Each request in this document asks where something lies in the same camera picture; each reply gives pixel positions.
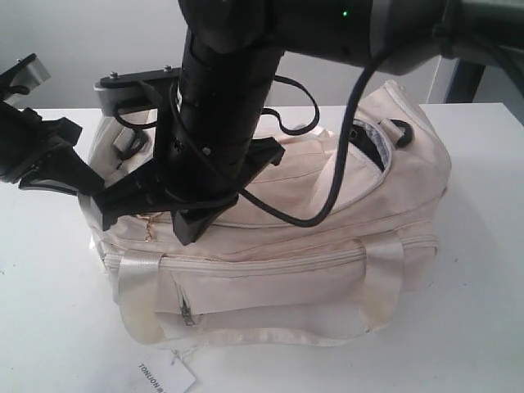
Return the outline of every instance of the zipper pull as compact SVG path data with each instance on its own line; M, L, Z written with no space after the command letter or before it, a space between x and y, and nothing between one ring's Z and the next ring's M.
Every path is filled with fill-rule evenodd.
M155 218L161 214L162 213L146 213L144 215L136 215L137 219L146 221L146 238L144 240L147 243L153 241L153 224L155 223Z

